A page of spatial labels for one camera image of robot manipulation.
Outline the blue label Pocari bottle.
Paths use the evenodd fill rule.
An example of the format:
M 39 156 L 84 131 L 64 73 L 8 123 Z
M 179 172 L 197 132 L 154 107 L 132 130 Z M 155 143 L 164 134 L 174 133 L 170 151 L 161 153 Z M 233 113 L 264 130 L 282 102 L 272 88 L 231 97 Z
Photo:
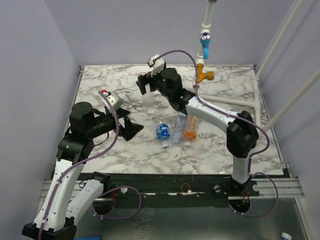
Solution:
M 155 129 L 156 138 L 160 145 L 167 149 L 169 147 L 169 140 L 171 138 L 169 126 L 166 123 L 160 122 Z

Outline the clear unlabelled plastic bottle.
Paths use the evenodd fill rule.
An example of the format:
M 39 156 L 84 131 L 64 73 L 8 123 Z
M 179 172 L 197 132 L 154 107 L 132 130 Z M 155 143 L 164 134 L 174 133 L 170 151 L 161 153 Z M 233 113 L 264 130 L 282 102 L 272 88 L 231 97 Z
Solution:
M 142 103 L 145 107 L 152 107 L 154 105 L 155 96 L 153 92 L 147 91 L 141 96 Z

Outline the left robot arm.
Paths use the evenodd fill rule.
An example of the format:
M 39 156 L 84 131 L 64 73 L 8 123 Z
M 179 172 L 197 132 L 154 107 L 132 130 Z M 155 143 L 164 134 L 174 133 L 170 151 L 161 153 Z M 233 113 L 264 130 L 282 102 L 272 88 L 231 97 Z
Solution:
M 58 144 L 54 176 L 38 215 L 24 225 L 22 235 L 34 240 L 72 240 L 77 225 L 97 197 L 107 197 L 111 191 L 110 176 L 94 172 L 80 193 L 72 199 L 78 177 L 94 148 L 94 138 L 114 131 L 126 141 L 144 127 L 132 123 L 129 111 L 119 108 L 116 115 L 101 112 L 88 102 L 78 102 L 71 108 L 70 127 Z

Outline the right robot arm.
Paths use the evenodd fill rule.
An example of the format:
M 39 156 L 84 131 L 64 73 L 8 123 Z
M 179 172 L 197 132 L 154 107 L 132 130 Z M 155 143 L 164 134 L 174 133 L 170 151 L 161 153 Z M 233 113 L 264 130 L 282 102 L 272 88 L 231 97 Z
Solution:
M 194 92 L 183 88 L 182 78 L 175 68 L 165 68 L 155 75 L 151 72 L 140 75 L 136 84 L 142 95 L 146 94 L 146 86 L 149 86 L 151 92 L 159 91 L 175 111 L 204 120 L 223 131 L 227 149 L 233 155 L 230 191 L 236 196 L 247 192 L 250 154 L 259 138 L 250 113 L 227 111 L 199 100 Z

